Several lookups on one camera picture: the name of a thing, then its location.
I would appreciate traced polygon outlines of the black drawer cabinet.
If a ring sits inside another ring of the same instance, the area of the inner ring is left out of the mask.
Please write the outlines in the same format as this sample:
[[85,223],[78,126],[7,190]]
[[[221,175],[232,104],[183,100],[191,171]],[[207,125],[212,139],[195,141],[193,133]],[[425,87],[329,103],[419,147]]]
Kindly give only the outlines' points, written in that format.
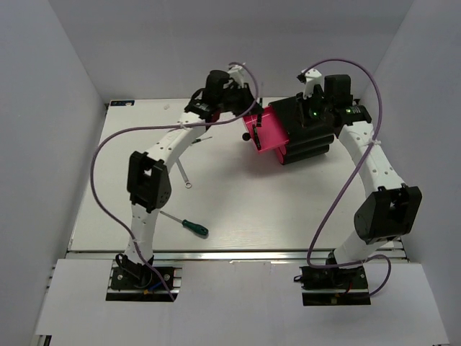
[[289,136],[289,143],[276,149],[282,165],[325,154],[334,142],[334,131],[330,125],[322,122],[300,124],[295,96],[269,103]]

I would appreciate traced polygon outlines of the small green precision screwdriver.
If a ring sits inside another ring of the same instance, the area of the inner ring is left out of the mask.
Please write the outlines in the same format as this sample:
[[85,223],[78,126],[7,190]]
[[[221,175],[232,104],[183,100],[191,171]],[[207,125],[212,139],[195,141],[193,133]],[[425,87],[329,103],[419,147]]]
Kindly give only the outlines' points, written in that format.
[[191,144],[191,145],[194,145],[194,144],[196,144],[196,143],[200,143],[200,142],[203,142],[203,141],[209,140],[209,139],[211,139],[211,138],[212,138],[212,136],[210,136],[210,137],[206,137],[206,138],[197,138],[196,140],[194,140],[194,141],[192,142],[192,144]]

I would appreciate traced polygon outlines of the pink top drawer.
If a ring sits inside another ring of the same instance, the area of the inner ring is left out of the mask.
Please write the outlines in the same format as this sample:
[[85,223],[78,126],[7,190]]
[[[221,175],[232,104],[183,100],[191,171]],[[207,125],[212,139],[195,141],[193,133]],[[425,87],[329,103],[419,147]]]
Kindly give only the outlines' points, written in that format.
[[264,108],[260,126],[257,126],[256,115],[244,116],[243,124],[246,126],[251,140],[254,142],[256,151],[260,154],[289,143],[287,131],[277,117],[273,106]]

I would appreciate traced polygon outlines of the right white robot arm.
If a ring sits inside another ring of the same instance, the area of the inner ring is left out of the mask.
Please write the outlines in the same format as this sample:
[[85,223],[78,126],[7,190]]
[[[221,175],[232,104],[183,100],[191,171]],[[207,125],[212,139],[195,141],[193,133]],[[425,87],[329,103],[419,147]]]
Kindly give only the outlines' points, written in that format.
[[330,285],[340,288],[350,281],[350,268],[373,260],[381,246],[411,231],[422,193],[417,186],[407,185],[392,167],[377,139],[382,118],[373,119],[365,106],[354,103],[350,76],[322,76],[310,68],[298,78],[305,85],[303,99],[310,101],[310,116],[326,120],[355,165],[319,229],[355,177],[360,177],[364,186],[365,201],[354,214],[353,232],[330,253],[324,265],[317,266],[325,270]]

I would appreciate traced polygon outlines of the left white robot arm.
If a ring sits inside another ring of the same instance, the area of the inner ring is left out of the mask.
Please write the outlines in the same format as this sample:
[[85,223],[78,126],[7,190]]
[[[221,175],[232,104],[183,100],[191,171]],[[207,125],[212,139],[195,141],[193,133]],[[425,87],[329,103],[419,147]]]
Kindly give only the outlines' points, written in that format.
[[196,91],[184,108],[177,129],[170,130],[147,151],[130,156],[127,191],[131,202],[131,237],[117,264],[127,273],[128,280],[138,288],[152,279],[147,264],[153,260],[153,235],[160,209],[171,197],[169,172],[192,142],[205,134],[220,114],[239,116],[255,110],[255,97],[244,81],[243,66],[234,63],[227,71],[213,70],[205,87]]

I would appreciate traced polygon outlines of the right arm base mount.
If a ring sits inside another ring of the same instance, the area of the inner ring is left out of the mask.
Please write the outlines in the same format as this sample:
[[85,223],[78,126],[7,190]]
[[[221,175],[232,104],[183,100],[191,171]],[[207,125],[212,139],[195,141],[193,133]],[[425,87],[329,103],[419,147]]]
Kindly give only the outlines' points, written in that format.
[[301,267],[293,278],[301,285],[304,306],[369,306],[367,276],[363,266],[352,269]]

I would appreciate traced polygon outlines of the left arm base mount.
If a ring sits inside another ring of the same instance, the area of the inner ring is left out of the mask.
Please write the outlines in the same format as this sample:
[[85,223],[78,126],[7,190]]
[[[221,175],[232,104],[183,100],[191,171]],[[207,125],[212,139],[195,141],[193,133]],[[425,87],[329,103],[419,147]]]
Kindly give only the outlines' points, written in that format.
[[[156,269],[161,274],[172,296],[176,298],[181,287],[182,268],[161,265]],[[138,281],[117,265],[112,266],[105,300],[146,303],[173,302],[157,274],[150,272],[146,279]]]

